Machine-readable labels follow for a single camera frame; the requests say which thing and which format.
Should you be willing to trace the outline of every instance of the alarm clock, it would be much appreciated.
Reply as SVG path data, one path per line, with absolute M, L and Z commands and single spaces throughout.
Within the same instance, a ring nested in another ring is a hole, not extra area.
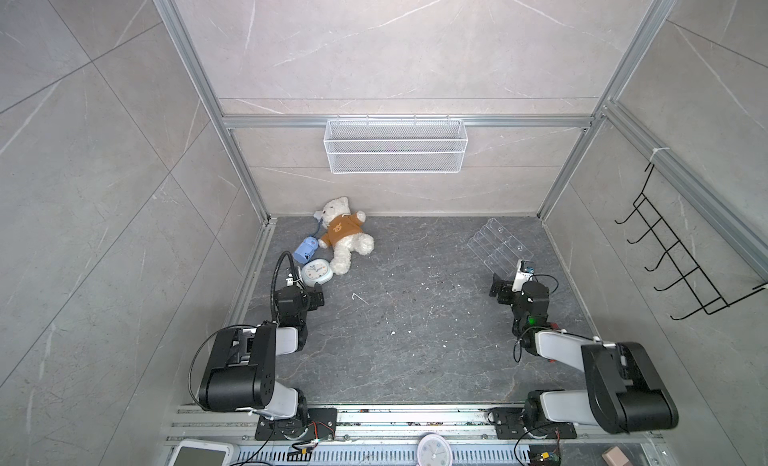
M 315 259 L 301 269 L 301 280 L 312 288 L 315 284 L 325 284 L 333 277 L 331 264 L 324 259 Z
M 418 466 L 452 466 L 451 445 L 443 436 L 427 434 L 418 442 L 416 462 Z

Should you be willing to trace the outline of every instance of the mounting plate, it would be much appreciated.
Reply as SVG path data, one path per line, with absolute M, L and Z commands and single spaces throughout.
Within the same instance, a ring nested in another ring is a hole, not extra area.
M 327 424 L 328 427 L 333 430 L 333 432 L 331 432 L 325 426 L 318 424 L 317 437 L 319 439 L 324 439 L 324 438 L 330 439 L 332 435 L 336 433 L 336 416 L 337 415 L 338 415 L 338 410 L 336 410 L 335 408 L 310 408 L 310 421 Z M 261 420 L 259 420 L 259 422 L 256 423 L 256 433 L 254 435 L 254 439 L 256 441 L 266 441 L 270 439 L 270 436 L 272 435 L 272 428 L 274 428 L 274 424 L 275 423 L 272 421 L 261 418 Z M 310 427 L 307 430 L 307 432 L 304 433 L 304 435 L 301 438 L 297 439 L 297 441 L 306 441 L 314 438 L 315 438 L 315 428 L 312 424 L 310 424 Z M 272 439 L 276 441 L 280 441 L 284 438 L 279 434 L 277 434 L 276 436 L 272 436 Z
M 488 411 L 488 420 L 491 421 L 496 428 L 496 438 L 498 439 L 519 439 L 525 436 L 525 428 L 519 421 L 520 416 L 523 414 L 523 408 L 493 408 Z M 546 432 L 546 439 L 556 439 L 557 434 L 555 429 L 560 430 L 560 439 L 576 439 L 576 430 L 573 424 L 558 424 L 551 428 L 541 429 L 536 432 L 537 437 L 544 436 Z

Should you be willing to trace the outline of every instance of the clock face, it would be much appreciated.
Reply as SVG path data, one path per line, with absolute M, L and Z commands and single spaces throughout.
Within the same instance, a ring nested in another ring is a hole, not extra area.
M 328 274 L 328 264 L 324 261 L 312 261 L 304 266 L 304 274 L 307 278 L 316 280 Z
M 451 454 L 443 442 L 430 438 L 422 442 L 418 446 L 418 463 L 423 466 L 448 466 Z

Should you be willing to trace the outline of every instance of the black wire rack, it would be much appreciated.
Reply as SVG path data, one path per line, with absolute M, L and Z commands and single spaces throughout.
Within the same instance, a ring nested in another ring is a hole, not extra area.
M 646 230 L 646 232 L 644 232 L 643 235 L 640 236 L 640 238 L 637 241 L 627 240 L 627 242 L 630 243 L 630 244 L 637 244 L 640 241 L 642 241 L 643 238 L 645 238 L 645 236 L 647 236 L 650 233 L 650 234 L 653 235 L 653 237 L 656 238 L 656 240 L 658 241 L 659 245 L 661 245 L 661 248 L 664 250 L 664 252 L 661 253 L 661 257 L 659 258 L 658 262 L 656 263 L 656 266 L 654 266 L 653 268 L 650 268 L 650 269 L 648 269 L 647 266 L 644 266 L 645 270 L 648 271 L 648 272 L 656 271 L 659 268 L 659 266 L 661 265 L 661 262 L 664 260 L 664 257 L 667 257 L 672 262 L 672 265 L 675 267 L 675 269 L 677 269 L 677 273 L 680 275 L 680 278 L 675 280 L 675 282 L 673 282 L 672 284 L 668 285 L 666 288 L 659 289 L 659 288 L 654 286 L 654 289 L 657 290 L 657 291 L 667 291 L 667 289 L 671 288 L 672 286 L 674 286 L 677 283 L 682 281 L 682 282 L 685 283 L 686 286 L 688 286 L 688 289 L 690 290 L 691 294 L 694 295 L 694 298 L 696 298 L 696 301 L 699 303 L 699 307 L 697 309 L 694 309 L 692 312 L 689 312 L 685 316 L 674 317 L 674 316 L 670 315 L 670 317 L 672 319 L 674 319 L 675 321 L 681 321 L 681 320 L 683 320 L 683 319 L 685 319 L 687 317 L 691 317 L 692 315 L 696 314 L 699 311 L 704 311 L 704 313 L 706 313 L 707 315 L 713 315 L 713 314 L 715 314 L 718 311 L 722 311 L 726 307 L 731 307 L 732 305 L 735 305 L 739 301 L 743 301 L 744 299 L 747 299 L 747 298 L 749 298 L 751 296 L 754 296 L 758 292 L 764 291 L 765 290 L 764 286 L 768 285 L 768 282 L 764 282 L 761 285 L 755 286 L 754 288 L 752 288 L 752 292 L 750 292 L 749 294 L 746 294 L 746 295 L 736 299 L 735 301 L 731 301 L 731 302 L 726 301 L 726 299 L 720 293 L 720 290 L 715 287 L 715 285 L 710 280 L 710 277 L 706 274 L 704 269 L 701 268 L 701 265 L 698 263 L 696 258 L 694 258 L 694 255 L 692 255 L 690 253 L 690 251 L 688 251 L 688 248 L 680 240 L 680 237 L 677 236 L 677 233 L 674 231 L 674 229 L 672 229 L 670 227 L 670 225 L 667 222 L 667 220 L 664 219 L 664 217 L 661 215 L 661 213 L 658 211 L 658 209 L 656 209 L 656 206 L 654 205 L 654 203 L 651 202 L 648 199 L 647 195 L 645 195 L 645 188 L 646 188 L 646 186 L 648 186 L 648 180 L 650 179 L 650 175 L 653 174 L 653 172 L 654 172 L 654 165 L 649 163 L 648 167 L 646 167 L 645 170 L 648 171 L 648 176 L 645 178 L 645 183 L 643 184 L 643 189 L 640 191 L 638 197 L 632 202 L 632 206 L 634 206 L 634 209 L 632 209 L 632 212 L 629 213 L 629 216 L 627 216 L 627 218 L 624 221 L 614 221 L 614 222 L 616 224 L 623 224 L 623 223 L 629 221 L 629 219 L 635 213 L 637 213 L 639 215 L 639 217 L 642 218 L 643 222 L 645 222 L 646 226 L 648 227 L 648 230 Z M 643 215 L 643 212 L 640 211 L 640 206 L 642 206 L 643 204 L 647 204 L 648 206 L 650 206 L 652 208 L 652 210 L 656 213 L 656 215 L 658 215 L 659 218 L 656 221 L 654 221 L 653 224 L 651 224 L 650 221 L 648 221 L 648 218 L 645 215 Z M 656 228 L 656 226 L 658 226 L 659 224 L 664 224 L 665 226 L 667 226 L 667 229 L 671 232 L 672 236 L 674 237 L 675 241 L 671 245 L 665 246 L 664 242 L 661 240 L 661 238 L 658 236 L 657 232 L 654 230 L 654 228 Z M 671 252 L 676 247 L 682 248 L 685 251 L 685 254 L 694 263 L 694 268 L 691 269 L 690 271 L 686 272 L 686 273 L 683 273 L 682 269 L 680 269 L 680 265 L 678 265 L 677 261 L 672 257 Z M 688 282 L 688 277 L 690 275 L 692 275 L 696 271 L 700 271 L 701 272 L 701 274 L 704 276 L 706 281 L 709 282 L 710 286 L 712 287 L 712 289 L 716 293 L 716 298 L 713 299 L 712 301 L 707 302 L 706 304 L 704 304 L 701 301 L 701 298 L 699 297 L 698 294 L 696 294 L 696 291 L 694 290 L 694 287 L 691 286 L 690 283 Z M 718 301 L 722 301 L 723 305 L 718 307 L 717 309 L 714 309 L 713 311 L 707 311 L 706 310 L 706 308 L 708 306 L 712 306 L 713 304 L 717 303 Z

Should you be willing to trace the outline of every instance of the brown shirt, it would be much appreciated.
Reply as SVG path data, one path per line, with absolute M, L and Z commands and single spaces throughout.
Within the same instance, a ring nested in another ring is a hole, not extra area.
M 328 224 L 328 232 L 322 235 L 320 240 L 335 246 L 341 238 L 362 232 L 360 225 L 362 222 L 357 218 L 357 214 L 341 215 Z

